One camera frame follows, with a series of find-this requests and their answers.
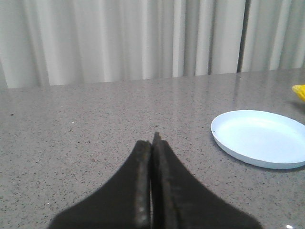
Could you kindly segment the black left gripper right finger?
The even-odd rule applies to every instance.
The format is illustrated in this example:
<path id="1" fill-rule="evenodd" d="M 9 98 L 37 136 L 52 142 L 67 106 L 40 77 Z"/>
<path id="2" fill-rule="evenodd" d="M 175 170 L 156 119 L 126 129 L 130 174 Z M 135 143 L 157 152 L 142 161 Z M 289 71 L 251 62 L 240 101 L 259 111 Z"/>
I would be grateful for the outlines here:
<path id="1" fill-rule="evenodd" d="M 262 228 L 201 184 L 158 132 L 152 142 L 152 202 L 154 229 Z"/>

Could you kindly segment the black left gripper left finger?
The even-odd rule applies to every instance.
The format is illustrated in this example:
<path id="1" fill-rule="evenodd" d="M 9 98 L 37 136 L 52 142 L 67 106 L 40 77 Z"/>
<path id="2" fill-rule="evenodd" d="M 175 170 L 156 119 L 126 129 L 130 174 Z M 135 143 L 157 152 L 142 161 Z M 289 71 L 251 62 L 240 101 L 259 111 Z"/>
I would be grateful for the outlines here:
<path id="1" fill-rule="evenodd" d="M 58 214 L 50 229 L 149 229 L 151 144 L 139 140 L 96 192 Z"/>

